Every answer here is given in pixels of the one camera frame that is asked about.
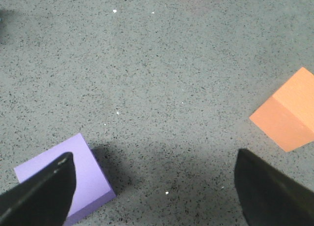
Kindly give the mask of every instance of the orange block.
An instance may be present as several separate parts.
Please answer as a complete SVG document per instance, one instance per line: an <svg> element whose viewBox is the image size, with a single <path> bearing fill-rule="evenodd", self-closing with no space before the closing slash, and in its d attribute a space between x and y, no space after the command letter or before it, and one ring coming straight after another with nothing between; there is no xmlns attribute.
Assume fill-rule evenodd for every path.
<svg viewBox="0 0 314 226"><path fill-rule="evenodd" d="M314 141L314 75L298 70L250 119L284 151Z"/></svg>

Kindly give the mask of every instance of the purple cube face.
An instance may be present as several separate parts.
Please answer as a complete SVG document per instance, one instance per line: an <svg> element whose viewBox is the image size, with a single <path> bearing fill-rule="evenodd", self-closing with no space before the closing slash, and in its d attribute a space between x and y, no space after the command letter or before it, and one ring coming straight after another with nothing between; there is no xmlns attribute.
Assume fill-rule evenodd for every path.
<svg viewBox="0 0 314 226"><path fill-rule="evenodd" d="M116 197L81 134L15 167L14 171L19 182L24 182L67 151L73 153L77 178L72 205L64 223L65 226L70 226Z"/></svg>

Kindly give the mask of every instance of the gray speckled floor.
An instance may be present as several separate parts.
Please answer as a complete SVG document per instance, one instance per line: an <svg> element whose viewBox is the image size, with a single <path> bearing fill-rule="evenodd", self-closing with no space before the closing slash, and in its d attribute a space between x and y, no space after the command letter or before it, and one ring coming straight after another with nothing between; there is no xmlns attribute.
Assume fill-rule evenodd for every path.
<svg viewBox="0 0 314 226"><path fill-rule="evenodd" d="M313 143L285 153L248 120L314 73L314 0L0 0L0 17L1 192L78 132L118 193L78 226L245 226L239 148L314 190Z"/></svg>

